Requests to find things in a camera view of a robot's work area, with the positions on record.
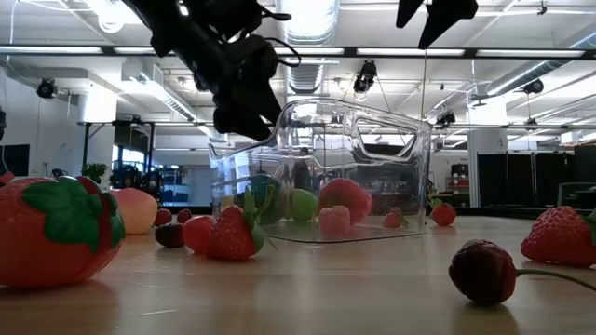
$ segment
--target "ceiling duct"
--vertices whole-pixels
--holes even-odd
[[[281,33],[292,46],[327,46],[335,36],[339,0],[277,0],[278,13],[291,13],[280,22]],[[287,70],[288,87],[297,94],[315,93],[323,82],[325,65],[305,64]]]
[[[590,25],[581,33],[566,40],[560,48],[596,48],[596,26]],[[486,95],[500,96],[516,88],[525,86],[539,77],[561,68],[572,60],[532,61],[494,80],[487,88]]]

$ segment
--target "transparent plastic bin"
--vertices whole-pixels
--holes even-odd
[[[274,238],[328,243],[421,234],[430,134],[428,123],[357,104],[290,103],[267,140],[227,154],[210,144],[213,215],[242,207],[246,190],[259,207],[273,185],[261,225]],[[332,205],[345,205],[353,225],[321,226],[319,210]],[[400,213],[399,222],[392,212]]]

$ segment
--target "ceiling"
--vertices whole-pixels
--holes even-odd
[[[35,1],[34,4],[19,2],[14,7],[14,15],[11,15],[15,1],[0,0],[0,44],[10,42],[11,31],[14,34],[14,44],[145,46],[149,43],[150,32],[140,24],[126,24],[118,33],[108,34],[99,27],[98,17],[93,11],[73,13],[40,7],[88,8],[83,0],[59,1]],[[275,8],[271,0],[260,2],[271,9]],[[565,47],[566,40],[586,29],[593,28],[593,32],[596,32],[594,1],[547,0],[545,3],[549,11],[543,16],[536,14],[541,1],[478,2],[481,9],[477,17],[459,21],[433,47],[555,48]],[[417,46],[426,22],[426,12],[419,11],[405,29],[399,30],[395,28],[396,10],[396,1],[341,0],[332,43],[341,47]],[[257,33],[280,37],[278,24],[270,19],[264,21]],[[156,98],[130,89],[130,82],[122,80],[122,64],[125,61],[126,58],[13,57],[10,62],[17,69],[86,69],[123,93],[118,103],[119,114],[140,114],[145,119],[155,120],[180,120],[177,114]],[[196,112],[203,119],[209,117],[212,106],[210,93],[197,92],[194,89],[190,72],[178,59],[141,58],[138,62],[143,69],[150,69],[153,64],[158,65],[165,74],[164,84],[184,103],[197,109]],[[338,59],[336,64],[328,65],[323,94],[334,99],[354,101],[351,81],[362,62],[362,59]],[[490,82],[526,63],[525,60],[391,59],[379,59],[375,62],[380,82],[374,84],[367,100],[362,104],[416,118],[423,114],[431,121],[438,112],[431,109],[466,83]],[[542,96],[531,96],[530,103],[523,93],[506,94],[509,121],[522,122],[528,118],[528,114],[553,111],[596,93],[593,91],[593,87],[596,87],[594,72],[596,61],[575,61],[541,77],[545,90]],[[283,73],[282,69],[278,69],[278,75],[272,80],[272,88],[277,92],[281,103],[287,99],[287,94],[283,94],[287,92]],[[574,81],[576,83],[573,85],[558,89]],[[455,111],[458,120],[465,120],[467,107],[464,103],[458,104],[455,101],[450,108]],[[581,105],[581,108],[570,109],[568,113],[556,114],[548,122],[563,124],[578,118],[586,119],[591,114],[596,116],[595,112],[596,106],[587,103]]]

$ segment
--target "wooden table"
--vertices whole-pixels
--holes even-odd
[[[254,261],[207,261],[130,237],[95,280],[38,291],[0,288],[0,334],[596,334],[596,294],[523,276],[504,305],[480,309],[447,275],[470,238],[493,240],[518,267],[596,283],[593,269],[528,262],[531,223],[464,217],[454,228],[378,241],[308,246],[277,241]]]

